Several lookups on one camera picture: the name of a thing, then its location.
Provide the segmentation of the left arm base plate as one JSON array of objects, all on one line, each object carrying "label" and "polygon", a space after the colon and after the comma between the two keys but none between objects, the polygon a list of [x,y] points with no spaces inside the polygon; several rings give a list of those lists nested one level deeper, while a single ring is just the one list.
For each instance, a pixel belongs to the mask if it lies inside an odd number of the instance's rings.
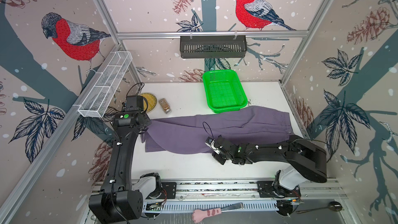
[{"label": "left arm base plate", "polygon": [[165,182],[161,183],[162,187],[160,191],[151,193],[146,199],[147,200],[164,200],[164,199],[175,199],[177,191],[176,182]]}]

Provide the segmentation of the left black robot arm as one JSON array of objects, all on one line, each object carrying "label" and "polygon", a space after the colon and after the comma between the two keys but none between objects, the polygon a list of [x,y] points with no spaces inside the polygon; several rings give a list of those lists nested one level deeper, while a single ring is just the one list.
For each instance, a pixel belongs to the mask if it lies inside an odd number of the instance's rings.
[{"label": "left black robot arm", "polygon": [[99,194],[89,199],[89,209],[102,224],[139,219],[145,199],[162,194],[158,173],[145,174],[137,183],[131,178],[137,138],[150,124],[147,113],[140,110],[123,110],[114,117],[115,141],[108,171]]}]

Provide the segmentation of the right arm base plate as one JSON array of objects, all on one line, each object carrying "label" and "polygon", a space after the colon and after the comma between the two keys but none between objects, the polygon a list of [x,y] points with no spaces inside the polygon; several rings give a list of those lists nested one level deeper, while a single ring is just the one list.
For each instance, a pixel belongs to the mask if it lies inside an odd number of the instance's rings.
[{"label": "right arm base plate", "polygon": [[300,198],[301,192],[299,186],[293,190],[288,190],[279,185],[274,185],[273,181],[258,181],[257,192],[260,198]]}]

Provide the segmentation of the purple trousers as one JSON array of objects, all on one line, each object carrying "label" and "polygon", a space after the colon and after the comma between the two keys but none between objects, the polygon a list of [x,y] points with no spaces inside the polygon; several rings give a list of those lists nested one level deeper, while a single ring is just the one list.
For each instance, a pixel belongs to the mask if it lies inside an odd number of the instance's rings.
[{"label": "purple trousers", "polygon": [[289,113],[249,106],[235,112],[152,120],[142,135],[146,152],[182,155],[209,153],[207,138],[222,136],[233,144],[274,144],[293,134]]}]

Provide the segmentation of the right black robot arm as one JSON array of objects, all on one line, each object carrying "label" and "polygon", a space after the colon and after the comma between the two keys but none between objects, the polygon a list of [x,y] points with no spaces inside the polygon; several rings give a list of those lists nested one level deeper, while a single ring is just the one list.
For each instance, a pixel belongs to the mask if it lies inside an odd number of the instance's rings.
[{"label": "right black robot arm", "polygon": [[279,170],[274,181],[275,186],[287,190],[293,190],[307,180],[314,183],[326,183],[328,180],[326,151],[297,135],[283,142],[265,145],[235,145],[221,136],[217,139],[208,137],[205,144],[220,164],[225,164],[227,160],[242,166],[265,161],[288,163],[289,167]]}]

